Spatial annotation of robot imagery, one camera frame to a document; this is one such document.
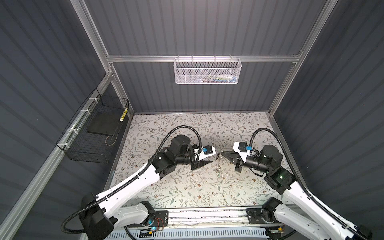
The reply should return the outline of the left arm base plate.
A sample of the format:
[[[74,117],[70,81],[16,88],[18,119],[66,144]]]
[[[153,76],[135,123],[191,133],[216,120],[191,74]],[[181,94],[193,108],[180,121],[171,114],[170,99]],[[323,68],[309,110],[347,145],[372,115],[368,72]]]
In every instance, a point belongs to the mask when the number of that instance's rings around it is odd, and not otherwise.
[[[166,227],[168,225],[168,220],[169,220],[169,211],[156,210],[155,214],[150,215],[148,220],[145,220],[143,223],[140,223],[140,224],[128,225],[128,228]]]

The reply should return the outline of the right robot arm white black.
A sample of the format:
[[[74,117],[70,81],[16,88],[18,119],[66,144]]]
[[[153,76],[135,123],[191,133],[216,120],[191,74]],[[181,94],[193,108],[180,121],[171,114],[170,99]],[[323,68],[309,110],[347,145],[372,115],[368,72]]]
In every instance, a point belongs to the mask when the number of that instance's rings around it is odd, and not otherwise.
[[[272,145],[257,152],[245,142],[235,142],[232,151],[221,155],[235,165],[258,171],[266,183],[280,194],[270,198],[261,209],[266,223],[288,225],[310,240],[370,240],[372,232],[365,226],[356,226],[325,205],[288,170],[281,166],[283,155]]]

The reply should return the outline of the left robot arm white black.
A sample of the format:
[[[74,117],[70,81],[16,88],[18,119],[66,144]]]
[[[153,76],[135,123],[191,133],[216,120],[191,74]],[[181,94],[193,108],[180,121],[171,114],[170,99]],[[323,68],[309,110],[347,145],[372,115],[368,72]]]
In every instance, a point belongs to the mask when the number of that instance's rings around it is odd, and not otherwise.
[[[90,240],[103,240],[110,233],[122,226],[150,226],[155,218],[155,210],[147,201],[130,207],[123,213],[120,208],[146,187],[156,183],[172,173],[178,165],[189,165],[196,170],[210,163],[208,157],[214,156],[212,146],[200,148],[191,145],[185,135],[178,135],[168,147],[162,148],[151,164],[145,164],[137,172],[102,193],[85,195],[81,202],[79,219]]]

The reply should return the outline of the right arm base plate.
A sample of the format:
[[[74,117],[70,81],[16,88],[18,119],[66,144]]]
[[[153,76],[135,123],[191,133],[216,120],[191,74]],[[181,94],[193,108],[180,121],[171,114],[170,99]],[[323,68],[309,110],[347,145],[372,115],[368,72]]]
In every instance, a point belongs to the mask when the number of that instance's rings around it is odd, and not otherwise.
[[[277,221],[276,219],[266,220],[262,213],[262,208],[247,208],[246,215],[249,224],[251,225],[276,225],[276,226],[285,226],[284,223]]]

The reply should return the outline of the floral table mat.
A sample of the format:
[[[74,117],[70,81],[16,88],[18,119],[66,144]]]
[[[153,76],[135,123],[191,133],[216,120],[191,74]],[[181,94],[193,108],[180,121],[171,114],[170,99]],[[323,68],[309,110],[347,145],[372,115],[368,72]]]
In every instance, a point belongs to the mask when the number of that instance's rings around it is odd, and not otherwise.
[[[232,150],[234,142],[253,142],[257,150],[265,145],[278,146],[271,135],[273,126],[267,113],[136,115],[112,185],[142,167],[173,128],[177,128],[177,134],[188,136],[193,144],[200,135],[204,145],[211,145],[218,152]],[[279,197],[257,172],[245,168],[238,173],[223,157],[213,156],[210,161],[213,163],[195,171],[188,165],[177,166],[174,172],[146,187],[126,205],[148,201],[157,209],[258,206],[271,197]]]

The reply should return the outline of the yellow marker in basket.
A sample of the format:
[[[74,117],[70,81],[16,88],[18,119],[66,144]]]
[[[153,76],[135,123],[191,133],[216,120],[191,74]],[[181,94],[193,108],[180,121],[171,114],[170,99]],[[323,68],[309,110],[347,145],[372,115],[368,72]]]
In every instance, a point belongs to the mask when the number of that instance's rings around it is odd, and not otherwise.
[[[124,121],[124,119],[125,119],[125,117],[126,117],[128,111],[129,111],[128,108],[125,108],[125,109],[124,109],[124,111],[123,111],[123,113],[122,113],[122,115],[121,115],[121,117],[120,117],[120,119],[119,119],[120,122],[123,122],[123,121]]]

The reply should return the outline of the aluminium mounting rail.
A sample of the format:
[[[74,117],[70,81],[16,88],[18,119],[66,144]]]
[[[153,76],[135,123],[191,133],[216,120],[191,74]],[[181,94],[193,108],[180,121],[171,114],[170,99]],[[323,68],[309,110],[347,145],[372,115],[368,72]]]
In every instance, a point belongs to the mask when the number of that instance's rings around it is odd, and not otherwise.
[[[319,231],[321,227],[314,221],[298,214],[286,205],[280,205],[273,209],[262,208],[266,220],[277,221],[290,226],[297,231],[313,229]],[[218,207],[218,208],[187,208],[187,209],[154,209],[150,204],[140,203],[136,206],[119,208],[111,214],[105,213],[112,220],[113,229],[121,228],[131,224],[140,224],[154,215],[156,210],[169,211],[168,225],[184,224],[199,225],[213,223],[240,223],[249,224],[246,207]]]

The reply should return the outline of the black pad in basket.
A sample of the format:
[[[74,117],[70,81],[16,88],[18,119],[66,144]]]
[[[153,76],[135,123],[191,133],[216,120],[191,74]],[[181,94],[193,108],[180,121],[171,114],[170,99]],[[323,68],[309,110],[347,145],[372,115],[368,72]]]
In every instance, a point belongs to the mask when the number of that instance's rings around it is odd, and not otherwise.
[[[122,124],[119,119],[118,115],[98,113],[88,126],[87,132],[112,137],[119,132]]]

